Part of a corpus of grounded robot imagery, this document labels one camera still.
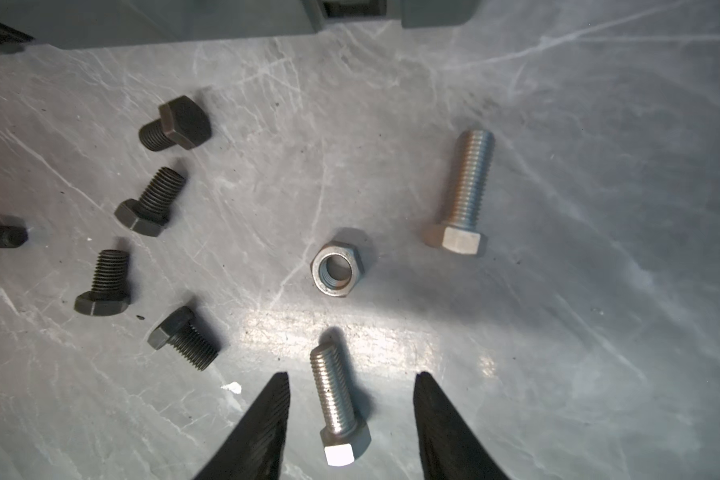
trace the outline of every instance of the gray marble surface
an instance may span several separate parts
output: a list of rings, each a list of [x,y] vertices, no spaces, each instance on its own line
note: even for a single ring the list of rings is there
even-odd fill
[[[145,150],[138,127],[180,94],[213,138]],[[419,239],[475,126],[498,141],[480,259]],[[115,206],[177,163],[170,228],[119,225]],[[720,479],[720,1],[493,0],[460,28],[32,47],[0,57],[0,221],[18,219],[30,241],[0,250],[0,480],[191,478],[283,370],[283,478],[421,478],[429,370],[513,478]],[[308,263],[342,228],[370,269],[337,300]],[[134,304],[75,314],[117,244]],[[205,372],[146,344],[189,301],[223,344]],[[373,435],[340,470],[308,366],[330,326]]]

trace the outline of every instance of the bolt thread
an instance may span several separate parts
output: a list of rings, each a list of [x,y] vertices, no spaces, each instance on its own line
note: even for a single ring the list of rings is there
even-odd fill
[[[219,351],[189,323],[168,339],[168,343],[201,371],[219,355]]]
[[[161,151],[176,144],[163,133],[163,124],[159,119],[149,122],[139,130],[141,144],[149,150]]]
[[[357,419],[338,347],[334,342],[323,343],[309,354],[309,360],[328,430],[337,436],[350,433]]]
[[[453,203],[445,223],[474,230],[493,155],[494,136],[487,130],[467,130],[461,135],[459,143],[461,165],[454,186]]]
[[[160,168],[139,198],[139,207],[156,220],[166,217],[185,181],[171,168]]]
[[[96,262],[94,284],[90,292],[98,298],[106,298],[125,291],[128,277],[128,253],[121,250],[102,250]]]

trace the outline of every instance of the silver nut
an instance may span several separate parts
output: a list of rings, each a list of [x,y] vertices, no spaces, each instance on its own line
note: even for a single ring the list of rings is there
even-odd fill
[[[133,198],[125,200],[122,204],[117,206],[115,210],[115,218],[117,218],[125,228],[133,230],[137,234],[146,236],[158,236],[163,228],[168,223],[168,219],[164,219],[160,222],[153,222],[143,216],[140,216],[136,212],[136,206],[138,201]]]
[[[485,235],[479,232],[443,224],[428,226],[422,237],[429,246],[461,255],[478,255],[485,241]]]
[[[336,275],[331,272],[328,262],[332,256],[344,259],[349,265],[348,272]],[[346,296],[364,273],[360,253],[354,245],[343,244],[342,242],[328,242],[315,256],[312,261],[312,279],[318,290],[329,296]]]
[[[328,428],[320,430],[323,450],[329,466],[343,467],[358,459],[371,445],[371,431],[365,422],[346,436],[336,436]]]

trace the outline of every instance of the hex nut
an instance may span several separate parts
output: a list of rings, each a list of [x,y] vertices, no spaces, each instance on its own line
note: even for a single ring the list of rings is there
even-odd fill
[[[329,466],[343,467],[359,458],[371,445],[371,431],[368,424],[361,422],[347,436],[338,437],[328,428],[320,430],[323,451]]]
[[[181,331],[188,323],[195,319],[195,313],[188,306],[182,306],[175,312],[168,315],[146,340],[152,348],[160,350],[168,343],[168,340]]]
[[[327,265],[328,258],[331,256],[340,256],[349,264],[349,278],[338,280],[331,276]],[[337,241],[331,241],[324,245],[315,256],[310,268],[312,269],[312,279],[318,290],[328,296],[336,297],[348,295],[365,273],[357,248],[354,245]]]
[[[184,150],[191,150],[211,138],[208,115],[186,95],[162,104],[159,111],[163,133]]]
[[[115,210],[115,217],[122,223],[125,228],[133,230],[137,234],[146,236],[158,236],[163,231],[165,225],[168,224],[168,219],[165,218],[162,221],[155,222],[140,216],[138,211],[139,202],[133,198],[125,200],[122,204],[118,205]]]
[[[123,293],[118,300],[94,300],[91,292],[81,293],[74,301],[75,312],[90,316],[110,316],[122,313],[128,308],[130,297]]]
[[[424,243],[461,255],[478,255],[485,245],[486,236],[456,226],[435,224],[424,229]]]

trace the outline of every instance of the white debris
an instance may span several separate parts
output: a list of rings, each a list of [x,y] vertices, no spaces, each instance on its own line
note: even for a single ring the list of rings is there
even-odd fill
[[[222,385],[222,390],[229,390],[232,393],[241,394],[242,393],[242,385],[240,385],[238,382],[232,382],[229,385]]]

